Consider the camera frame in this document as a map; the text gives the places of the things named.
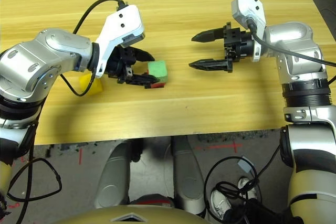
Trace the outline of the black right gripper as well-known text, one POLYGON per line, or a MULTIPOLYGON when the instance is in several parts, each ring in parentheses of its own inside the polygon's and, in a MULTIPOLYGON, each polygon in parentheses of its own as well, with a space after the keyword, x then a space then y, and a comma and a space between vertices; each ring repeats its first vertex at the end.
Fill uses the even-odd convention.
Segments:
POLYGON ((251 57, 254 52, 254 41, 251 32, 232 28, 227 22, 224 28, 202 31, 192 37, 191 41, 211 42, 224 38, 224 60, 201 59, 189 63, 191 68, 203 71, 233 72, 233 63, 251 57))

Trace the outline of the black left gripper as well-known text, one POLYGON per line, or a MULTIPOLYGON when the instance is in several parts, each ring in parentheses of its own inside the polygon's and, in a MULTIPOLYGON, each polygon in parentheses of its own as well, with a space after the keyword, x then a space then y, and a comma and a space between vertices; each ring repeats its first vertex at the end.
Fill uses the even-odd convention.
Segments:
POLYGON ((131 66, 136 61, 155 61, 155 58, 147 51, 121 46, 116 46, 106 64, 104 73, 109 78, 117 79, 117 83, 144 86, 145 89, 150 89, 153 84, 159 83, 159 78, 144 73, 133 74, 131 66))

